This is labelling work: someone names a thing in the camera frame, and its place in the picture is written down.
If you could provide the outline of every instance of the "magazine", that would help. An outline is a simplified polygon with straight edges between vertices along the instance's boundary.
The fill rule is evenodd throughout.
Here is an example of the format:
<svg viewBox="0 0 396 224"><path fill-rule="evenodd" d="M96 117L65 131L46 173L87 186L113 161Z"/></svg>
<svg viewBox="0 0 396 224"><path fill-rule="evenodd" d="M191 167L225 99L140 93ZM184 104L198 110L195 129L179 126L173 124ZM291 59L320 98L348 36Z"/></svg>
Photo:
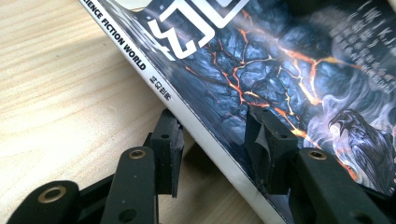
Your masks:
<svg viewBox="0 0 396 224"><path fill-rule="evenodd" d="M264 222L292 216L287 196L257 184L244 149L250 105L272 111L299 148L329 151L357 183L394 192L387 1L323 1L300 14L282 0L80 2Z"/></svg>

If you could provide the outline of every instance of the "wooden table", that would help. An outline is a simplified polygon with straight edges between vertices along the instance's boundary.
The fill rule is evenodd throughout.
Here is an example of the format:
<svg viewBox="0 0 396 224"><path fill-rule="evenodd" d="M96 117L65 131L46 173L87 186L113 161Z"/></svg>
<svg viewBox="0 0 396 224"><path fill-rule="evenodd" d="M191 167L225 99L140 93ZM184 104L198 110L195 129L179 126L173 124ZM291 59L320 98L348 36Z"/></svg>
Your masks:
<svg viewBox="0 0 396 224"><path fill-rule="evenodd" d="M164 105L77 0L0 3L0 223L53 180L81 189L141 146ZM179 197L161 223L261 223L186 136Z"/></svg>

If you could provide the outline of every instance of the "wood grain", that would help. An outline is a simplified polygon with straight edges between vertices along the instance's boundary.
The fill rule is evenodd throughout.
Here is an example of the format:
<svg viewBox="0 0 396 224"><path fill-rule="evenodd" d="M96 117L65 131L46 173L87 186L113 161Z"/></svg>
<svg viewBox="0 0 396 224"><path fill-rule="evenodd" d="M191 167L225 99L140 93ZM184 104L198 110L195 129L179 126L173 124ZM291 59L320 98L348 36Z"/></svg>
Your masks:
<svg viewBox="0 0 396 224"><path fill-rule="evenodd" d="M0 223L35 188L114 173L165 108L77 0L0 3ZM261 223L187 135L161 223Z"/></svg>

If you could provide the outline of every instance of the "black plastic part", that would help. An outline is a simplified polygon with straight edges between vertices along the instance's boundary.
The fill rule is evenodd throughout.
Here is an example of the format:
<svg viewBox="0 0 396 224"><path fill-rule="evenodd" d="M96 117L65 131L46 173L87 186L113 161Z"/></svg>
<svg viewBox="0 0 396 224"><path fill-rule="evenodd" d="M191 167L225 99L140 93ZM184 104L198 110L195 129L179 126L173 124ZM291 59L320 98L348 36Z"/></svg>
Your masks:
<svg viewBox="0 0 396 224"><path fill-rule="evenodd" d="M30 193L8 223L74 223L78 195L78 186L71 181L50 182Z"/></svg>
<svg viewBox="0 0 396 224"><path fill-rule="evenodd" d="M99 223L105 210L107 195L110 192L114 175L108 176L80 192L78 223Z"/></svg>
<svg viewBox="0 0 396 224"><path fill-rule="evenodd" d="M361 186L376 206L387 216L391 223L396 223L396 191L391 196Z"/></svg>
<svg viewBox="0 0 396 224"><path fill-rule="evenodd" d="M157 162L157 193L177 196L178 177L184 147L183 128L175 116L165 109L145 147L154 150Z"/></svg>
<svg viewBox="0 0 396 224"><path fill-rule="evenodd" d="M158 223L155 157L148 147L122 153L101 223Z"/></svg>
<svg viewBox="0 0 396 224"><path fill-rule="evenodd" d="M298 153L295 169L301 180L301 186L295 188L294 185L290 193L295 223L389 223L332 154L303 148ZM314 216L303 210L310 205Z"/></svg>
<svg viewBox="0 0 396 224"><path fill-rule="evenodd" d="M270 194L287 194L289 160L298 151L298 139L270 111L250 106L247 113L245 148L256 176L256 183Z"/></svg>

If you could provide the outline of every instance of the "black bird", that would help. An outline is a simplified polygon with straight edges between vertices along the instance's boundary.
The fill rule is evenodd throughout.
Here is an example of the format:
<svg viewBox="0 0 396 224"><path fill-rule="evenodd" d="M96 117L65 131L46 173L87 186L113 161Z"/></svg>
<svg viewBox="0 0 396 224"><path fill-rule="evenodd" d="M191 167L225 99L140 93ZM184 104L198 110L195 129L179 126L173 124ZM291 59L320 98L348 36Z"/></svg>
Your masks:
<svg viewBox="0 0 396 224"><path fill-rule="evenodd" d="M340 136L348 130L348 143L355 160L376 190L390 195L395 176L392 135L373 128L352 109L341 110L330 120L329 128L335 123L340 124Z"/></svg>

